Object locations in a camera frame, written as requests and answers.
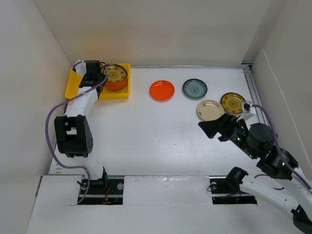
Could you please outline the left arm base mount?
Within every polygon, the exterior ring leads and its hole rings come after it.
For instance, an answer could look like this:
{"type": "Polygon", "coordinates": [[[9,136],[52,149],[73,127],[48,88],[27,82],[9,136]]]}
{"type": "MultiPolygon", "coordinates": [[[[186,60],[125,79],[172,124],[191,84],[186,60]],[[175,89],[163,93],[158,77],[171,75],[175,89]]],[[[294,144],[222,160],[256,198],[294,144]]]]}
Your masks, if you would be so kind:
{"type": "Polygon", "coordinates": [[[102,178],[90,181],[88,190],[86,178],[78,181],[78,205],[122,205],[124,179],[123,176],[109,176],[104,172],[102,178]]]}

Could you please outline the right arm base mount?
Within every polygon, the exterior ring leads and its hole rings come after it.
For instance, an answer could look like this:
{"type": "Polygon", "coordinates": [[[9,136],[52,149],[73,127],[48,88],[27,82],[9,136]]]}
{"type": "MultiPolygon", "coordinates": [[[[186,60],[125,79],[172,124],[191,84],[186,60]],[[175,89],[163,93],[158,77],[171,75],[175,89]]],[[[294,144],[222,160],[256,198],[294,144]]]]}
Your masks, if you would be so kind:
{"type": "Polygon", "coordinates": [[[231,189],[226,183],[225,176],[209,176],[209,180],[207,191],[211,193],[213,205],[257,205],[253,195],[231,189]]]}

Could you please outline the yellow brown plate front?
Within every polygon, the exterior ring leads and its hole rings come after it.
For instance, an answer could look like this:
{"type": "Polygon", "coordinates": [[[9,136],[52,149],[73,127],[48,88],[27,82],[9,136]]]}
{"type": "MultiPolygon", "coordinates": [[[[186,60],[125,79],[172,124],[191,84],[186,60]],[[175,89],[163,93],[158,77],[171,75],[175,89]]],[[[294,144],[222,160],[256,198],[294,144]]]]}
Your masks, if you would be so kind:
{"type": "Polygon", "coordinates": [[[108,82],[119,83],[125,81],[128,78],[127,70],[119,64],[107,64],[108,82]]]}

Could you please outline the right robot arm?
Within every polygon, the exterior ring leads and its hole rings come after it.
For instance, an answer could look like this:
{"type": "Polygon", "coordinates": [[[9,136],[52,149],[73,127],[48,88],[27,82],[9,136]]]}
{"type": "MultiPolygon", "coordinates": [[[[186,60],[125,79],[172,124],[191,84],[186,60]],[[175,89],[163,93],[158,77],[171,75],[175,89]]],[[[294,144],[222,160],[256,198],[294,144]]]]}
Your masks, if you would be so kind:
{"type": "Polygon", "coordinates": [[[247,171],[233,167],[223,179],[229,197],[239,193],[251,194],[279,209],[294,226],[305,234],[312,232],[312,193],[295,175],[298,162],[285,149],[278,149],[276,134],[262,123],[247,127],[245,120],[225,113],[212,121],[200,122],[199,127],[212,139],[219,134],[220,142],[230,141],[256,164],[265,175],[279,183],[289,195],[256,182],[247,171]]]}

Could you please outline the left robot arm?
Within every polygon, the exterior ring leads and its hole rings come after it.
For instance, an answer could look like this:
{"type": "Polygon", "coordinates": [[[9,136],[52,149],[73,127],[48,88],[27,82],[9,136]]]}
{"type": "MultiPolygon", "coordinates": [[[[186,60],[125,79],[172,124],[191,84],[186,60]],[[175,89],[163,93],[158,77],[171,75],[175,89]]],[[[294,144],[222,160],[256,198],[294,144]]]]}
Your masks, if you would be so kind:
{"type": "Polygon", "coordinates": [[[87,117],[107,81],[106,68],[86,70],[78,94],[68,100],[71,103],[69,109],[62,116],[55,117],[54,128],[60,154],[68,158],[87,158],[92,152],[94,140],[87,117]]]}

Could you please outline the blue patterned plate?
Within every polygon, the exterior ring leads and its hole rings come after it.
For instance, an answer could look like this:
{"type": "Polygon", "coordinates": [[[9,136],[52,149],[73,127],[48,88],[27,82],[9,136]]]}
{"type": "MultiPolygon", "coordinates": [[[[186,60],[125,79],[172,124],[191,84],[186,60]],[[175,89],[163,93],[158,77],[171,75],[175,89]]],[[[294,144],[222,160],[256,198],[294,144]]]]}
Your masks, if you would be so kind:
{"type": "Polygon", "coordinates": [[[183,94],[192,100],[202,99],[208,92],[208,86],[200,79],[192,78],[186,80],[182,85],[183,94]]]}

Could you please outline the orange plate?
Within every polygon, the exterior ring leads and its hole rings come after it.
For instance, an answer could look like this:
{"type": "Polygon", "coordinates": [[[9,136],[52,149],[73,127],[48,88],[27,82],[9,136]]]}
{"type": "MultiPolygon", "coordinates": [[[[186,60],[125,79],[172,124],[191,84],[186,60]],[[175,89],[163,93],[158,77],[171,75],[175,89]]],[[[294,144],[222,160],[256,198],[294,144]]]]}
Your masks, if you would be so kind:
{"type": "Polygon", "coordinates": [[[104,87],[110,91],[118,91],[123,89],[126,86],[127,82],[128,82],[127,78],[122,80],[108,79],[104,87]]]}
{"type": "Polygon", "coordinates": [[[157,80],[150,86],[149,94],[154,100],[165,102],[174,96],[175,87],[167,80],[157,80]]]}

